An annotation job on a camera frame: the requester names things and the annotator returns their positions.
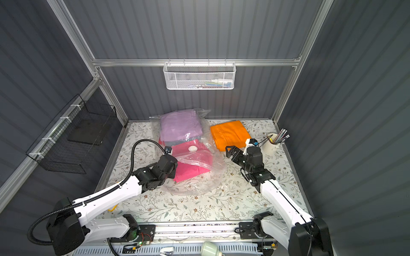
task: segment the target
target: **black wire basket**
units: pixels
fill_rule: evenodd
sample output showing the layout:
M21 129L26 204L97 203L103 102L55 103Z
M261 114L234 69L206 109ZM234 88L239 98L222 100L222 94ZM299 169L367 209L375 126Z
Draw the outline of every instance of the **black wire basket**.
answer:
M81 101L55 131L26 154L47 171L86 174L116 119L114 106Z

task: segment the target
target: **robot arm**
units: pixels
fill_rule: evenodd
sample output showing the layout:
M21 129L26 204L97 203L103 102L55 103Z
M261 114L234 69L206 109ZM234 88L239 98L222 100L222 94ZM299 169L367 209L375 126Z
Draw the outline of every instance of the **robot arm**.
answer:
M161 156L157 163L133 171L123 184L119 182L72 202L68 198L60 200L55 210L74 204L78 206L49 218L46 228L56 255L69 253L82 243L108 237L123 238L126 241L135 240L136 234L140 232L138 224L131 215L125 214L115 219L96 220L94 218L123 200L157 188L168 177L174 178L176 167L177 160L166 154ZM121 186L107 194L118 185ZM97 199L87 203L87 200L95 197Z
M242 176L256 188L283 218L272 213L254 216L252 230L259 237L275 238L288 249L289 256L333 256L329 230L322 219L315 219L300 208L282 189L273 174L264 168L263 156L255 139L246 141L245 152L236 146L226 147L226 156L241 167Z

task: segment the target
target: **yellow cable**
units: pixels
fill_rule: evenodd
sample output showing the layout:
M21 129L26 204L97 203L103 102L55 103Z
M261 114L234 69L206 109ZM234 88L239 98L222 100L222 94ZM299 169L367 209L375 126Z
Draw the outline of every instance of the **yellow cable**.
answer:
M114 208L113 209L108 209L108 211L114 211L115 210L115 208L117 207L118 205L116 205L116 206L114 206Z

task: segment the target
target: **white valve cap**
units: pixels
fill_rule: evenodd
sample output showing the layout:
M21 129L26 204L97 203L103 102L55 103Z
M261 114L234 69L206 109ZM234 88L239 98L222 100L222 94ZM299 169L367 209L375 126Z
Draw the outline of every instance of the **white valve cap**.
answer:
M189 150L189 152L195 152L195 151L198 150L198 148L197 148L196 146L190 146L190 147L188 148L188 150Z

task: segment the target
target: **pink towel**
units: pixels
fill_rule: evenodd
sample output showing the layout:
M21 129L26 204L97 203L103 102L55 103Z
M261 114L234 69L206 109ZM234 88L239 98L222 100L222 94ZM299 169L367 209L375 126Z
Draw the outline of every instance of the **pink towel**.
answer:
M190 146L196 146L198 150L196 152L190 152L188 150ZM195 161L200 165L212 166L212 153L203 143L200 143L198 140L192 140L179 145L172 146L172 156L178 157L185 155L186 157L184 158L189 159L191 161ZM178 162L178 167L175 171L174 181L184 181L206 172L209 172L209 169L206 169L202 166Z

